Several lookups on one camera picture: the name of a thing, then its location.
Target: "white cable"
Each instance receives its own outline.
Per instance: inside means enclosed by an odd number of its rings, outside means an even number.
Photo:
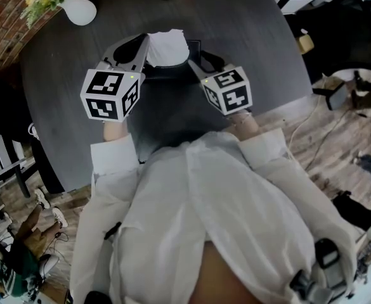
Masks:
[[[323,84],[322,84],[322,89],[325,87],[325,84],[326,84],[326,77],[323,77]],[[315,108],[313,109],[313,111],[311,112],[311,114],[307,117],[306,120],[304,120],[302,123],[300,123],[298,125],[298,127],[296,129],[294,129],[294,131],[292,132],[292,135],[291,135],[291,138],[289,140],[289,144],[288,144],[288,148],[291,150],[291,145],[292,145],[292,141],[294,140],[294,136],[295,136],[295,133],[309,120],[311,119],[312,115],[315,113],[315,111],[318,109],[318,106],[319,106],[319,101],[320,101],[320,97],[318,97],[318,101],[316,102],[316,106]]]

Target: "white paper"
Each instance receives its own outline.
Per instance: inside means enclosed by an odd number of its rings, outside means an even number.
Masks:
[[[190,55],[184,33],[180,29],[149,34],[147,62],[152,67],[171,67],[184,63]]]

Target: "shirt cuff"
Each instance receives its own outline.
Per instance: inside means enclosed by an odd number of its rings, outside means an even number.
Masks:
[[[288,153],[282,129],[239,142],[239,147],[253,170]]]
[[[96,175],[125,174],[139,166],[130,134],[115,141],[92,144],[91,155]]]

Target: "dark gray table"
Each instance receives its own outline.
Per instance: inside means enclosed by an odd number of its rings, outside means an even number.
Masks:
[[[242,65],[250,78],[253,113],[311,93],[306,69],[274,0],[92,0],[95,20],[78,27],[64,12],[23,49],[20,59],[27,102],[43,148],[69,191],[90,182],[90,144],[102,124],[89,120],[79,98],[88,68],[109,45],[142,32],[183,29],[206,51]],[[186,130],[222,129],[223,117],[197,86],[143,85],[130,117],[140,159]]]

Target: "white sleeve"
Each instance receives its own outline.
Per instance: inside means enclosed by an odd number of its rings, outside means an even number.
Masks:
[[[74,303],[92,290],[103,238],[129,210],[138,183],[138,158],[132,137],[91,146],[92,195],[78,225],[70,275]]]
[[[296,205],[315,241],[328,238],[338,247],[348,284],[356,271],[354,229],[311,181],[288,150],[281,129],[240,142],[255,173],[278,187]]]

